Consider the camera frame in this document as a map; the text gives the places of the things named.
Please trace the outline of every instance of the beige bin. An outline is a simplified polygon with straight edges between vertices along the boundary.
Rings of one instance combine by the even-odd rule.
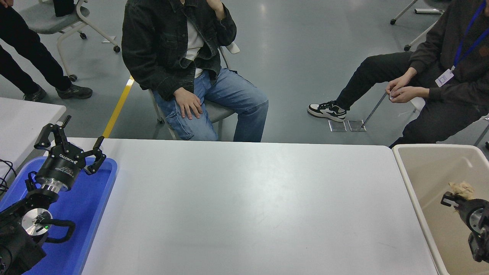
[[[453,207],[440,204],[449,182],[466,181],[474,197],[489,201],[489,162],[479,148],[452,144],[403,144],[392,151],[442,275],[489,275],[489,263],[472,259],[470,230]]]

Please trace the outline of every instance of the chair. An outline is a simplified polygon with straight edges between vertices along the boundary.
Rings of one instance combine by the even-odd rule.
[[[368,115],[367,119],[365,120],[365,122],[363,122],[363,120],[361,120],[361,126],[360,126],[360,129],[358,129],[358,127],[355,127],[354,124],[353,125],[353,128],[352,126],[350,125],[350,130],[352,132],[366,132],[367,130],[365,129],[365,124],[367,124],[367,121],[370,119],[370,117],[374,114],[375,110],[377,110],[378,106],[382,103],[382,101],[384,100],[384,98],[386,97],[386,93],[384,93],[382,95],[382,97],[380,98],[380,100],[378,101],[377,105],[375,105],[374,109],[370,112],[370,114]],[[418,112],[421,112],[421,110],[423,109],[424,107],[424,104],[425,104],[425,101],[423,98],[421,97],[415,97],[413,99],[411,99],[409,102],[411,102],[411,104],[413,104],[414,106],[414,110],[413,110],[413,113],[415,113],[416,111]],[[481,142],[482,138],[487,134],[487,132],[489,131],[489,115],[485,115],[481,118],[481,120],[485,120],[488,125],[487,127],[484,129],[484,131],[480,134],[480,136],[477,138],[476,142],[474,143],[474,146],[477,146],[479,145],[479,143]]]
[[[394,17],[393,19],[391,19],[391,25],[394,25],[396,23],[397,19],[399,19],[399,17],[401,17],[417,1],[418,0],[413,0],[396,17]],[[433,7],[433,9],[414,9],[414,13],[416,13],[416,14],[443,14],[443,12],[446,10],[446,8],[448,7],[448,5],[450,4],[450,1],[451,0],[424,0],[424,1],[426,2],[426,4],[428,4],[429,6]],[[413,41],[411,41],[411,43],[405,45],[404,46],[404,50],[405,51],[409,51],[411,49],[412,45],[414,45],[414,43],[416,43],[422,37],[424,37],[428,33],[428,31],[431,30],[431,28],[436,24],[436,22],[434,22],[428,29],[426,29],[418,37],[416,37]]]
[[[348,120],[348,124],[350,125],[350,131],[352,131],[352,132],[366,132],[367,130],[365,129],[365,124],[367,124],[367,121],[374,114],[374,112],[377,110],[378,106],[382,103],[382,101],[384,100],[384,98],[386,96],[387,96],[387,93],[384,92],[382,97],[377,102],[374,109],[370,112],[370,114],[368,115],[368,117],[365,121],[363,121],[363,120]],[[424,99],[422,99],[421,97],[415,97],[415,98],[411,99],[409,102],[411,102],[411,104],[413,104],[413,106],[414,106],[413,113],[415,113],[416,111],[421,112],[421,110],[424,107]]]
[[[226,48],[232,54],[236,54],[236,53],[240,52],[240,49],[238,48],[238,46],[234,42],[231,43],[230,45],[226,46]],[[226,67],[228,69],[230,69],[230,66],[228,64],[226,55],[225,55],[222,47],[219,47],[219,52],[221,53],[222,59],[224,59],[224,63],[226,64]],[[168,131],[172,135],[173,140],[177,140],[177,136],[175,135],[174,129],[166,121],[165,113],[160,109],[160,107],[156,103],[155,97],[153,96],[153,91],[151,89],[149,90],[149,93],[150,93],[150,97],[151,97],[151,99],[153,101],[153,106],[154,106],[155,111],[156,111],[156,116],[157,116],[156,119],[158,120],[158,123],[159,124],[167,124],[168,125]],[[222,136],[222,121],[225,118],[233,115],[234,114],[234,111],[231,110],[230,108],[221,106],[221,105],[219,105],[219,104],[217,104],[215,102],[209,101],[209,100],[206,100],[205,101],[205,107],[207,109],[207,112],[209,113],[209,119],[211,120],[211,122],[212,123],[216,123],[216,122],[219,123],[218,137],[219,137],[219,139],[221,139],[221,136]]]
[[[117,42],[115,42],[110,36],[105,34],[105,32],[87,19],[90,11],[87,8],[82,7],[84,2],[88,2],[88,0],[78,0],[75,6],[76,13],[73,12],[62,17],[55,16],[53,0],[39,0],[38,4],[20,11],[20,15],[24,18],[29,28],[33,31],[39,34],[54,34],[57,32],[62,33],[62,35],[58,38],[57,47],[63,67],[65,68],[65,71],[71,81],[76,81],[78,77],[71,73],[66,63],[63,51],[61,50],[61,42],[66,37],[78,32],[81,39],[86,39],[87,36],[81,31],[81,29],[86,25],[89,25],[114,45],[113,50],[115,52],[120,52],[121,50]]]

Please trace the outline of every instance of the blue jeans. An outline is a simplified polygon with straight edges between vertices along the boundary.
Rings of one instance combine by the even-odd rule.
[[[166,121],[183,140],[218,140],[218,135],[209,119],[205,101],[209,100],[228,107],[238,114],[234,141],[260,142],[268,112],[267,96],[238,74],[222,68],[216,83],[211,85],[209,73],[204,71],[194,80],[194,94],[202,103],[200,118],[193,115],[182,118],[178,103],[173,98],[165,101],[153,91],[153,96],[165,113]]]

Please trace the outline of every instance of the man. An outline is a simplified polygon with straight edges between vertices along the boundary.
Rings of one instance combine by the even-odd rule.
[[[489,112],[488,32],[489,0],[453,0],[415,52],[368,57],[336,100],[308,112],[342,122],[375,83],[390,81],[391,102],[426,101],[391,148],[445,140]]]
[[[39,35],[29,29],[24,19],[12,8],[14,0],[0,0],[0,39],[15,48],[28,59],[56,88],[60,98],[89,98],[92,90],[71,83],[63,75],[63,69],[41,43]],[[41,101],[46,96],[41,86],[35,83],[0,46],[0,74],[24,93],[24,100]]]
[[[153,90],[183,140],[217,140],[205,108],[210,100],[234,110],[234,141],[260,142],[268,99],[238,74],[221,68],[218,46],[236,37],[220,0],[128,0],[122,57],[142,87]]]

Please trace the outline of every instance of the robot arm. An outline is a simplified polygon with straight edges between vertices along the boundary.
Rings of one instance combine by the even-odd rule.
[[[481,199],[467,200],[446,192],[440,203],[458,210],[460,218],[472,231],[468,237],[472,258],[477,262],[489,263],[489,202]]]
[[[0,275],[20,275],[30,270],[46,256],[41,248],[44,242],[68,241],[75,230],[74,222],[54,219],[49,206],[58,200],[60,191],[71,190],[82,169],[89,175],[96,173],[106,156],[100,150],[104,137],[99,137],[87,152],[68,142],[64,128],[70,119],[67,116],[61,126],[43,127],[34,148],[49,151],[49,156],[39,171],[30,172],[25,180],[27,195],[0,212]],[[55,145],[48,150],[51,133]],[[87,165],[85,157],[91,155],[95,155],[95,162]],[[66,235],[48,237],[52,226],[67,227]]]

